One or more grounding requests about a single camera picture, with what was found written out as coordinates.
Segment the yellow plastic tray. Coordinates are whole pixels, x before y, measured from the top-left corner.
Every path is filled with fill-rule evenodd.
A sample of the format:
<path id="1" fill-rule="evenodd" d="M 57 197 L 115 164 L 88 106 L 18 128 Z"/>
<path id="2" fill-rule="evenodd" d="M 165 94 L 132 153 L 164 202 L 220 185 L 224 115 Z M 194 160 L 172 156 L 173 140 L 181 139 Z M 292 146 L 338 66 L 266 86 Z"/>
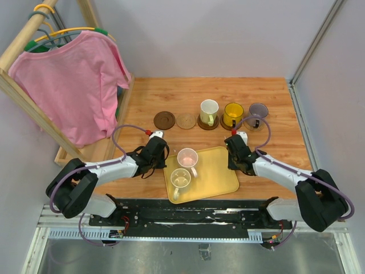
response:
<path id="1" fill-rule="evenodd" d="M 235 192 L 239 188 L 236 172 L 228 169 L 228 152 L 224 147 L 215 147 L 196 151 L 198 163 L 196 171 L 198 177 L 191 174 L 190 190 L 181 195 L 178 201 L 173 201 L 173 186 L 171 173 L 182 168 L 177 162 L 177 155 L 169 156 L 165 161 L 164 177 L 168 199 L 173 204 L 191 202 L 198 199 Z"/>

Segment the pink cup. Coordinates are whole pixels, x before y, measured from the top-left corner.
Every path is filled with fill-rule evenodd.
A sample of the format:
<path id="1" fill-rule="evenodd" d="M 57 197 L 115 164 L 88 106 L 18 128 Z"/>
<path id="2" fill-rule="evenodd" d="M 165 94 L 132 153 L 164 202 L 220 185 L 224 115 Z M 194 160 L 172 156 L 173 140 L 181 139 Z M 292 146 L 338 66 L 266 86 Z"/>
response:
<path id="1" fill-rule="evenodd" d="M 188 170 L 194 178 L 198 177 L 196 171 L 196 165 L 198 163 L 198 160 L 199 158 L 197 152 L 191 148 L 183 148 L 177 154 L 178 164 L 182 168 Z"/>

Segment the woven rattan coaster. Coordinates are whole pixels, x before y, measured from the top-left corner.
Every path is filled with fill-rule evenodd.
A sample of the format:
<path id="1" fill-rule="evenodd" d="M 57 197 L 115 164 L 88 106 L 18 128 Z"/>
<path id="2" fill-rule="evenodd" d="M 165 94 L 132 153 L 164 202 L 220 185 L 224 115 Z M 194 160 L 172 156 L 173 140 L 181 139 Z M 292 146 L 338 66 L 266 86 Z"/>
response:
<path id="1" fill-rule="evenodd" d="M 176 123 L 180 128 L 188 130 L 196 125 L 196 118 L 192 114 L 184 113 L 176 118 Z"/>
<path id="2" fill-rule="evenodd" d="M 260 131 L 266 126 L 262 120 L 256 118 L 249 118 L 244 121 L 244 125 L 250 131 Z"/>

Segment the large brown wooden coaster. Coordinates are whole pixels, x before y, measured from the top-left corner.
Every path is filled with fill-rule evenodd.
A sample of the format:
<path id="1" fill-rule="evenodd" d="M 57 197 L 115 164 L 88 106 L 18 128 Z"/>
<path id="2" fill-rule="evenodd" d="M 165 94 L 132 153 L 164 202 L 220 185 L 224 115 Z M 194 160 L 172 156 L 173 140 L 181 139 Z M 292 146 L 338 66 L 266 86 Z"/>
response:
<path id="1" fill-rule="evenodd" d="M 161 111 L 155 115 L 153 122 L 156 128 L 160 130 L 168 130 L 175 125 L 176 118 L 169 111 Z"/>

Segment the yellow translucent cup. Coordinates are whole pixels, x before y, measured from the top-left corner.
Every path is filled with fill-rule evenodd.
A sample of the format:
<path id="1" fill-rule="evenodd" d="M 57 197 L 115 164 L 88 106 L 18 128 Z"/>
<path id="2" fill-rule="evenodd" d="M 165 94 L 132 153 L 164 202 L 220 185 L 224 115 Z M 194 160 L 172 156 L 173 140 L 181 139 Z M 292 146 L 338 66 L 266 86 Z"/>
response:
<path id="1" fill-rule="evenodd" d="M 244 108 L 238 103 L 229 103 L 224 108 L 224 114 L 233 116 L 233 117 L 238 117 L 238 116 L 242 115 L 242 117 L 243 117 Z"/>

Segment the purple translucent cup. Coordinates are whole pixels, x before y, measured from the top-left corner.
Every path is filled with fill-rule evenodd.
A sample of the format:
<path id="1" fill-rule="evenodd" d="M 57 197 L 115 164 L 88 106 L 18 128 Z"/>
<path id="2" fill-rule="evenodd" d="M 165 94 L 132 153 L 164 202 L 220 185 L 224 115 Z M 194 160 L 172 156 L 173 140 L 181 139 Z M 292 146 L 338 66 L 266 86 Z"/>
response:
<path id="1" fill-rule="evenodd" d="M 249 118 L 258 119 L 258 117 L 266 118 L 268 116 L 268 114 L 269 114 L 269 110 L 266 107 L 266 105 L 264 105 L 263 103 L 253 103 L 249 107 L 248 119 Z"/>

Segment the white cup green handle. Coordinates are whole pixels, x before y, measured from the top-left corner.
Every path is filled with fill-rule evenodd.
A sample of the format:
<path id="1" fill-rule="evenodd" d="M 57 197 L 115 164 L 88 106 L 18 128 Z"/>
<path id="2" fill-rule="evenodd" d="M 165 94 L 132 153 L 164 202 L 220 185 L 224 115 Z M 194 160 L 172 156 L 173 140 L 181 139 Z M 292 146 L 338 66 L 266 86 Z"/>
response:
<path id="1" fill-rule="evenodd" d="M 208 126 L 213 126 L 219 110 L 215 100 L 206 99 L 200 105 L 200 120 Z"/>

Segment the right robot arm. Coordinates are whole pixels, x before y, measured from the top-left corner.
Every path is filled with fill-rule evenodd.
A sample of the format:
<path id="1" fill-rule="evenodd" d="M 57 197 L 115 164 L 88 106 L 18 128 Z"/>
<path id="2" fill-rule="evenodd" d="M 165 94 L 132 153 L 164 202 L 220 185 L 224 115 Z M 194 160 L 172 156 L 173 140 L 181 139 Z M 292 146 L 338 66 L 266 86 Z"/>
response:
<path id="1" fill-rule="evenodd" d="M 303 221 L 323 232 L 332 223 L 352 216 L 354 206 L 327 171 L 295 168 L 261 150 L 251 151 L 246 142 L 242 132 L 225 139 L 229 169 L 269 179 L 296 195 L 295 199 L 272 197 L 263 203 L 258 221 L 264 228 L 272 228 L 280 220 Z"/>

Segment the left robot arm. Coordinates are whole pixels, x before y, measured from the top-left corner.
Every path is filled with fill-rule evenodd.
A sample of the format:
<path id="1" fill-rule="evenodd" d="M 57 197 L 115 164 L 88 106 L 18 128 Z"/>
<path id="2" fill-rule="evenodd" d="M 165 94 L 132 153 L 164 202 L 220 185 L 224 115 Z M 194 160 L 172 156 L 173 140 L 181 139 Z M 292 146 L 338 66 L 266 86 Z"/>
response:
<path id="1" fill-rule="evenodd" d="M 70 160 L 46 188 L 51 210 L 67 219 L 88 213 L 102 217 L 108 225 L 119 224 L 122 212 L 116 199 L 107 194 L 97 195 L 94 190 L 111 181 L 143 177 L 165 168 L 165 152 L 169 152 L 169 147 L 163 136 L 162 131 L 155 131 L 145 146 L 112 160 L 87 163 L 78 158 Z"/>

